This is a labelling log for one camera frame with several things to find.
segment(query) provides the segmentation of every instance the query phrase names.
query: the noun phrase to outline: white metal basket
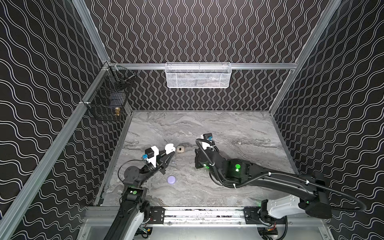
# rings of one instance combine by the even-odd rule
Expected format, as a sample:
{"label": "white metal basket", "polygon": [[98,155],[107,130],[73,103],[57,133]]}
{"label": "white metal basket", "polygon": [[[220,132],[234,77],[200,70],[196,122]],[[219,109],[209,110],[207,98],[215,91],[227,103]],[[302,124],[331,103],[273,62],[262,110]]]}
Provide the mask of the white metal basket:
{"label": "white metal basket", "polygon": [[227,88],[230,63],[166,63],[169,88]]}

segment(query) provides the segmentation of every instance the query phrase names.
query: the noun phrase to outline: wire mesh basket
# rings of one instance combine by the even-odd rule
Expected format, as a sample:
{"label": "wire mesh basket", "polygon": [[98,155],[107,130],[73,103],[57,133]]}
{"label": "wire mesh basket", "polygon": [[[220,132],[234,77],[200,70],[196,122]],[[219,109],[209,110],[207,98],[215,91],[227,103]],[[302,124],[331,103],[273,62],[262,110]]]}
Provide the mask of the wire mesh basket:
{"label": "wire mesh basket", "polygon": [[127,113],[126,88],[122,88],[119,78],[104,76],[91,97],[87,108],[94,118],[100,121],[124,121]]}
{"label": "wire mesh basket", "polygon": [[227,88],[232,74],[230,63],[166,63],[169,88]]}
{"label": "wire mesh basket", "polygon": [[129,88],[137,76],[135,72],[122,66],[115,65],[111,66],[110,69],[113,76],[108,76],[107,78],[113,78],[112,81],[117,91]]}

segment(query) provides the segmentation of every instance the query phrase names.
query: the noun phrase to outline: aluminum rail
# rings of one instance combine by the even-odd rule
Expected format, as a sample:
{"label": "aluminum rail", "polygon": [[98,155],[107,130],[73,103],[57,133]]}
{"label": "aluminum rail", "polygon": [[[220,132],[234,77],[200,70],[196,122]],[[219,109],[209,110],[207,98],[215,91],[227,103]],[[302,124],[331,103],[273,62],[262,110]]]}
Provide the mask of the aluminum rail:
{"label": "aluminum rail", "polygon": [[[165,63],[111,63],[129,70],[165,70]],[[233,70],[296,69],[296,63],[231,63]]]}

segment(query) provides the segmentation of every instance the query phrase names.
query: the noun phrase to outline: white wavy line pattern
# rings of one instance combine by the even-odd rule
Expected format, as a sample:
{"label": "white wavy line pattern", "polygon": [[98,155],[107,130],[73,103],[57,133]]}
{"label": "white wavy line pattern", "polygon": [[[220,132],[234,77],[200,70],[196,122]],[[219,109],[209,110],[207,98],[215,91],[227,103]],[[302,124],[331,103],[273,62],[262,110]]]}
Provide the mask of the white wavy line pattern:
{"label": "white wavy line pattern", "polygon": [[140,110],[265,110],[267,111],[288,70],[232,71],[226,89],[168,88],[164,71],[141,70],[128,101]]}
{"label": "white wavy line pattern", "polygon": [[342,1],[275,115],[300,173],[320,171],[366,203],[364,213],[334,212],[338,240],[384,239],[383,32],[382,1]]}
{"label": "white wavy line pattern", "polygon": [[102,63],[72,1],[0,7],[1,219]]}
{"label": "white wavy line pattern", "polygon": [[116,63],[292,63],[328,0],[85,2]]}
{"label": "white wavy line pattern", "polygon": [[76,239],[93,205],[124,122],[84,115],[12,239]]}

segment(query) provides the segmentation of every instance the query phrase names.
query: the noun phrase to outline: table surface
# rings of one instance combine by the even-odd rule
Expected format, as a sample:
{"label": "table surface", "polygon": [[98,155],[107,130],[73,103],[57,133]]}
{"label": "table surface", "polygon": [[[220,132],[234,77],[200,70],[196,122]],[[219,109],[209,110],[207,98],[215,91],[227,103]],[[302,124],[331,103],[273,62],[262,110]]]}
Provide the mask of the table surface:
{"label": "table surface", "polygon": [[[293,173],[280,139],[267,112],[134,112],[116,168],[106,191],[103,206],[118,206],[123,184],[118,168],[126,161],[141,159],[144,150],[156,145],[163,150],[173,143],[184,146],[166,169],[157,172],[143,187],[153,206],[258,206],[264,199],[276,199],[286,193],[263,187],[228,189],[212,182],[205,169],[195,168],[195,139],[212,133],[224,158],[240,158],[263,167]],[[143,166],[130,162],[129,166]],[[176,183],[167,183],[173,175]]]}

